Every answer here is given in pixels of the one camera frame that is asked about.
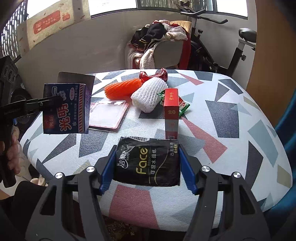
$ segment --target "patterned tablecloth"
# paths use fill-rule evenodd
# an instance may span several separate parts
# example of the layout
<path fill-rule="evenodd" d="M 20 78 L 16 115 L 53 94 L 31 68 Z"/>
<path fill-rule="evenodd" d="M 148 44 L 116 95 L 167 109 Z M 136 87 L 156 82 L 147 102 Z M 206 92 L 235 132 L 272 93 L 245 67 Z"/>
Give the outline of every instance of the patterned tablecloth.
<path fill-rule="evenodd" d="M 156 70 L 146 70 L 154 74 Z M 139 70 L 98 73 L 92 100 L 105 98 L 107 84 L 139 76 Z M 190 103 L 179 121 L 179 141 L 189 155 L 218 173 L 238 171 L 252 186 L 263 211 L 274 206 L 292 185 L 292 172 L 283 145 L 272 125 L 250 97 L 231 78 L 207 72 L 168 70 L 167 84 L 178 88 Z M 23 152 L 37 170 L 50 180 L 61 171 L 79 173 L 98 158 L 107 156 L 120 136 L 164 138 L 163 107 L 148 114 L 130 106 L 117 133 L 89 130 L 89 134 L 43 134 L 42 114 L 21 140 Z M 100 199 L 104 215 L 154 229 L 186 231 L 198 196 L 180 186 L 146 187 L 112 181 Z M 219 193 L 215 214 L 217 226 L 223 194 Z"/>

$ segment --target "blue cardboard box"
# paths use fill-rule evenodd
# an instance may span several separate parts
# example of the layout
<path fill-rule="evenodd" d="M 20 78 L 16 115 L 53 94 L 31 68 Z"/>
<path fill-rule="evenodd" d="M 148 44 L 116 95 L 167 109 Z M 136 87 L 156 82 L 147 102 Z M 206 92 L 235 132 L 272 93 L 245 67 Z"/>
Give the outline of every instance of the blue cardboard box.
<path fill-rule="evenodd" d="M 59 95 L 63 104 L 43 111 L 44 134 L 69 134 L 89 132 L 91 92 L 85 84 L 44 84 L 43 97 Z"/>

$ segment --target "human hand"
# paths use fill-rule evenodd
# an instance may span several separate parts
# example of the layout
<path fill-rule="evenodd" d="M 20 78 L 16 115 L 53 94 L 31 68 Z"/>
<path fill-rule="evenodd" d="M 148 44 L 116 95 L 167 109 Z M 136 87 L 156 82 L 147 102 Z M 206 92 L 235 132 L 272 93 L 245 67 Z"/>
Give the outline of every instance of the human hand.
<path fill-rule="evenodd" d="M 12 126 L 11 133 L 11 146 L 6 152 L 6 157 L 9 160 L 7 163 L 9 170 L 14 170 L 15 174 L 19 174 L 21 171 L 20 162 L 24 160 L 25 155 L 22 152 L 22 146 L 18 141 L 20 131 L 16 126 Z M 3 141 L 0 142 L 0 152 L 5 150 L 5 144 Z"/>

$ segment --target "barcode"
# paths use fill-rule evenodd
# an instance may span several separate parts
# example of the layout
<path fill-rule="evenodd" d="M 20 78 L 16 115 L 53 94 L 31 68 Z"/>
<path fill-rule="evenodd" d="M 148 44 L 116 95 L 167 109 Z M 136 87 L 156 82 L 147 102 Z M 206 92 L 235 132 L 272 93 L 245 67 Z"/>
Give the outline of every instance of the barcode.
<path fill-rule="evenodd" d="M 138 140 L 138 141 L 148 141 L 150 138 L 145 138 L 145 137 L 129 137 L 131 139 L 134 140 Z"/>

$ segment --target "red and white striped border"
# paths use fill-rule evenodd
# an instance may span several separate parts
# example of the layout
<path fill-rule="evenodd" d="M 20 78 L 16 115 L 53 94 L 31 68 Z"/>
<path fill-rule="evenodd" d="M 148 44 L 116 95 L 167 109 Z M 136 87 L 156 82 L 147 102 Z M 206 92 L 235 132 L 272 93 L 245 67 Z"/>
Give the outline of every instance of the red and white striped border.
<path fill-rule="evenodd" d="M 78 102 L 78 129 L 79 133 L 83 133 L 83 92 L 84 85 L 79 85 L 79 102 Z"/>

